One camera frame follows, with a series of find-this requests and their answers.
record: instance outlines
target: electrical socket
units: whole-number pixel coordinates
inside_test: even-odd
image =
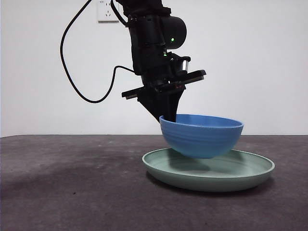
[[[97,2],[97,21],[98,23],[117,23],[119,22],[116,14],[111,8],[111,0],[100,0]],[[119,11],[119,3],[114,0],[115,8]]]

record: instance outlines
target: blue bowl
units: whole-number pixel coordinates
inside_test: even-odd
[[[236,120],[205,116],[177,115],[176,123],[159,118],[167,143],[184,156],[209,159],[230,151],[244,125]]]

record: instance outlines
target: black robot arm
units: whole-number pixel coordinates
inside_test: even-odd
[[[122,97],[137,97],[158,121],[164,116],[175,122],[185,84],[206,75],[204,70],[188,73],[190,57],[168,52],[184,43],[186,25],[180,18],[170,16],[171,9],[163,7],[161,0],[117,1],[128,18],[125,26],[131,36],[133,68],[143,83],[141,88],[123,92]]]

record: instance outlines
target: plate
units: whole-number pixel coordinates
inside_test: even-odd
[[[142,158],[156,179],[179,188],[204,192],[233,192],[258,186],[275,168],[274,162],[253,153],[231,150],[212,159],[185,157],[167,148]]]

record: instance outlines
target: black cable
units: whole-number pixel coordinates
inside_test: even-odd
[[[133,73],[135,73],[135,72],[134,72],[133,70],[130,70],[130,69],[124,67],[124,66],[116,66],[116,67],[114,68],[114,73],[113,73],[113,76],[112,76],[112,81],[111,81],[111,85],[110,85],[110,88],[109,88],[108,92],[105,94],[104,97],[102,97],[100,100],[97,100],[97,101],[89,100],[89,99],[87,99],[86,97],[84,97],[84,96],[81,94],[81,92],[77,89],[77,87],[75,86],[75,84],[74,84],[74,82],[72,81],[72,78],[71,78],[71,76],[70,76],[70,74],[69,74],[69,72],[68,72],[68,70],[67,70],[65,61],[64,61],[64,56],[63,56],[63,44],[64,44],[64,40],[65,40],[65,37],[66,37],[66,34],[67,34],[69,28],[70,28],[70,27],[72,26],[72,24],[76,21],[76,19],[80,16],[80,14],[85,10],[85,8],[90,4],[91,1],[92,1],[92,0],[88,0],[88,1],[86,2],[86,4],[80,9],[80,11],[75,15],[75,17],[72,19],[72,21],[68,24],[67,28],[65,29],[65,31],[64,31],[64,33],[63,33],[63,36],[62,36],[61,45],[60,45],[60,55],[61,55],[62,64],[63,64],[64,70],[65,70],[65,72],[66,72],[66,75],[67,75],[67,77],[68,77],[68,80],[69,80],[70,83],[72,84],[72,86],[73,86],[73,88],[75,89],[75,91],[77,92],[77,94],[78,94],[82,99],[84,99],[85,101],[87,101],[87,102],[89,102],[89,103],[100,103],[100,102],[102,102],[103,100],[105,100],[105,99],[108,97],[108,95],[110,94],[110,92],[111,92],[111,89],[112,89],[112,87],[113,87],[113,85],[114,85],[114,82],[115,82],[115,76],[116,76],[116,72],[115,72],[115,71],[116,71],[117,68],[123,68],[123,69],[128,70],[128,71],[133,72]]]
[[[114,11],[114,13],[115,13],[116,17],[118,18],[118,20],[120,20],[120,22],[124,26],[127,26],[128,25],[127,22],[122,18],[122,16],[120,15],[119,11],[117,11],[117,9],[116,9],[116,7],[114,5],[114,1],[113,0],[111,0],[110,4],[111,4],[111,8]]]

